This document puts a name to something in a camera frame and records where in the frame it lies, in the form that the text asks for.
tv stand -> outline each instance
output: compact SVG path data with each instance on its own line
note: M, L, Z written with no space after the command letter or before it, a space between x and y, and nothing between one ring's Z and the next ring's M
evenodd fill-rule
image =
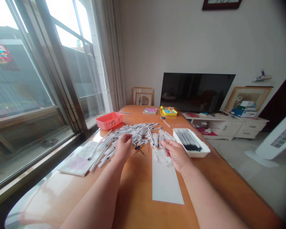
M205 121L208 127L217 135L203 135L205 139L227 139L232 140L234 137L254 139L255 136L266 126L269 120L262 118L234 118L223 114L214 114L202 116L191 112L181 112L192 125L201 126ZM191 117L187 114L196 114L199 117Z

wooden table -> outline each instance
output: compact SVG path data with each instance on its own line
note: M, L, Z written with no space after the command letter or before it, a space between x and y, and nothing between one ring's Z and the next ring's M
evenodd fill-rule
M151 108L158 108L156 115L143 114L144 106L125 106L121 111L131 114L123 114L124 124L160 122L163 130L171 135L173 135L173 128L193 130L211 149L211 153L205 158L193 158L194 164L236 213L250 228L283 227L281 219L181 113L167 117L166 120L171 125L169 128L159 118L160 108ZM146 145L143 147L143 152L146 152L146 147ZM131 154L125 164L112 228L199 228L185 183L178 172L177 177L185 204L178 205L152 200L151 153L150 148L146 154L147 157L142 154ZM20 228L29 224L48 224L52 228L59 228L96 181L104 167L97 168L85 177L62 174L53 170L14 206L7 217L6 228Z

paper sheet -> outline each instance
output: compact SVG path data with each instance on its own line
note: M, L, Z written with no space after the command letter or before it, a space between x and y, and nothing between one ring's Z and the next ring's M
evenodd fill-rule
M71 157L62 167L58 170L63 173L77 175L84 177L87 171L92 166L93 162L100 155L100 151L97 150L91 160L87 160L93 149L97 146L97 142L88 142L82 149Z
M164 150L153 149L153 200L184 205L176 170Z

right hand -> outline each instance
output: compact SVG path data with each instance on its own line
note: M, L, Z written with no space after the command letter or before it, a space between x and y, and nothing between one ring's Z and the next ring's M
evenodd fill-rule
M117 140L117 144L115 145L114 158L125 164L131 153L132 144L133 144L133 136L131 134L123 134Z
M166 156L170 156L173 160L175 169L181 173L182 168L188 164L192 164L191 158L188 156L183 146L173 140L161 141L161 145L166 148Z

black tv screen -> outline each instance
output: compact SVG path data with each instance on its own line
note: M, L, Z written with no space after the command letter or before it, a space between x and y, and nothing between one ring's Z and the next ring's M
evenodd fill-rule
M235 75L164 73L161 106L180 111L217 113Z

